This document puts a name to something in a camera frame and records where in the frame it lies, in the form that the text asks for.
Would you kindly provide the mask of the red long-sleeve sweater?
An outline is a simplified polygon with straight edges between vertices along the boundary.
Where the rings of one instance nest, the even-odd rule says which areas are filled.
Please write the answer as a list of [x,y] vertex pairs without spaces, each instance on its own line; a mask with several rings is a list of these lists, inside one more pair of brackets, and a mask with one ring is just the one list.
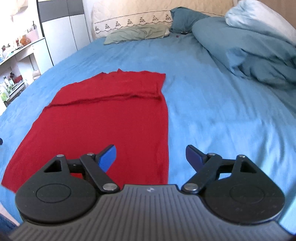
[[35,120],[2,185],[16,192],[57,154],[76,159],[115,145],[109,177],[126,184],[167,184],[168,108],[163,73],[118,70],[62,87]]

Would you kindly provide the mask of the blue bed sheet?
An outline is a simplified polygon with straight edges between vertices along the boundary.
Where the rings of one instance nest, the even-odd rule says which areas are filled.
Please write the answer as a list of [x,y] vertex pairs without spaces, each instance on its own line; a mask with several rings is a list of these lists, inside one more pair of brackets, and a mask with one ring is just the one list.
[[166,75],[171,184],[194,173],[187,145],[228,159],[245,154],[284,192],[280,224],[295,233],[295,91],[235,76],[191,34],[111,45],[98,39],[50,68],[1,115],[1,171],[63,86],[118,69]]

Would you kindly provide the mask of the teal duvet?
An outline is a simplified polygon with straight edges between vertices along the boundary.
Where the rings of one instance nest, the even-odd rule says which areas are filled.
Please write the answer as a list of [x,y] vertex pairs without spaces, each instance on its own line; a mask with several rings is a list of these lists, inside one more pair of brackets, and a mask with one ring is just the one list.
[[295,89],[295,47],[292,44],[230,27],[222,17],[196,21],[192,33],[233,74],[277,89]]

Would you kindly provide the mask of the blue shaggy rug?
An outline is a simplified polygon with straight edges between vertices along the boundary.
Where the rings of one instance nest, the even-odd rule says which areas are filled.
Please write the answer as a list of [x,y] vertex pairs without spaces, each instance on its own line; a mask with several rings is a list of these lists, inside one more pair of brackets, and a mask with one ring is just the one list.
[[7,235],[8,233],[10,233],[15,228],[16,228],[16,225],[13,222],[11,222],[4,215],[0,214],[0,230],[1,230],[1,233]]

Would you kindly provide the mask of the white shelf desk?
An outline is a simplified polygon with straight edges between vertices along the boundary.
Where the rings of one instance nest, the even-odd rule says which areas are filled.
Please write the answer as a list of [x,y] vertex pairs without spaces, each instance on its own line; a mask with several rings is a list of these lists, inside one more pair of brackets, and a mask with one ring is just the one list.
[[14,79],[19,76],[22,78],[9,94],[8,100],[1,100],[1,113],[35,81],[34,74],[42,75],[51,67],[53,63],[45,38],[22,47],[1,61],[1,84],[4,84],[4,77],[9,77],[10,73],[15,75]]

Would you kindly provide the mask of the green pillow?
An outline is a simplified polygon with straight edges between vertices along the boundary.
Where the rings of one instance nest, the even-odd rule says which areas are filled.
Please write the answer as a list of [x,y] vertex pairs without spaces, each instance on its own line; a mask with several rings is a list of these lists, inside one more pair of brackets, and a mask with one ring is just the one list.
[[170,29],[165,24],[149,24],[119,29],[110,33],[105,41],[105,45],[122,43],[128,41],[148,40],[164,38],[170,34]]

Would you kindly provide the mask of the dark teal pillow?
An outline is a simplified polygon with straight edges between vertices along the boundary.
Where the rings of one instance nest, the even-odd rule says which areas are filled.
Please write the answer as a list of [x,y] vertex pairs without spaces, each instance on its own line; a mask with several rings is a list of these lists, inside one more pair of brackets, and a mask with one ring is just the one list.
[[170,31],[177,34],[191,33],[192,27],[197,21],[209,17],[204,13],[182,6],[172,9],[170,12],[173,19]]

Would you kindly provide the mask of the white wardrobe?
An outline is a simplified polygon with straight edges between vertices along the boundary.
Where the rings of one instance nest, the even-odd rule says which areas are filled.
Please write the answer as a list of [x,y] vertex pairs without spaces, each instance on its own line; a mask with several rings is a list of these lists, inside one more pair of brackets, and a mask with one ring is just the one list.
[[53,65],[90,44],[82,0],[37,1],[37,9]]

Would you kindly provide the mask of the small brown teddy bear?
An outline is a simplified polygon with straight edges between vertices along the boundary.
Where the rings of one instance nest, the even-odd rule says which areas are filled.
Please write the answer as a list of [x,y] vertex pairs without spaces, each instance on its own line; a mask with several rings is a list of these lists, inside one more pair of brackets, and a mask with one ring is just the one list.
[[30,43],[31,43],[31,40],[30,40],[30,38],[27,35],[23,35],[22,36],[22,39],[20,39],[20,44],[22,46],[26,46],[26,45],[28,45]]

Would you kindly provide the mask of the cream quilted headboard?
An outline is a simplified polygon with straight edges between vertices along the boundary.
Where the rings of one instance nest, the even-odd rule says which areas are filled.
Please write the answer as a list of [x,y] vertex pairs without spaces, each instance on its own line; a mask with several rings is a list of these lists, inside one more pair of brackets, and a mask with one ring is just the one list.
[[210,16],[223,16],[234,1],[95,1],[91,13],[93,39],[104,38],[115,30],[146,24],[171,26],[171,10],[186,7]]

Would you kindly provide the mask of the light blue blanket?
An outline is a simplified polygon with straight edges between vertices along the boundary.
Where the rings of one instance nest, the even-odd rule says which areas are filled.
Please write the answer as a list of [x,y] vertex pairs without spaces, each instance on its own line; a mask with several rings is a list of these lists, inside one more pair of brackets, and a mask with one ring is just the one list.
[[239,1],[225,14],[227,25],[284,40],[295,46],[295,28],[260,1]]

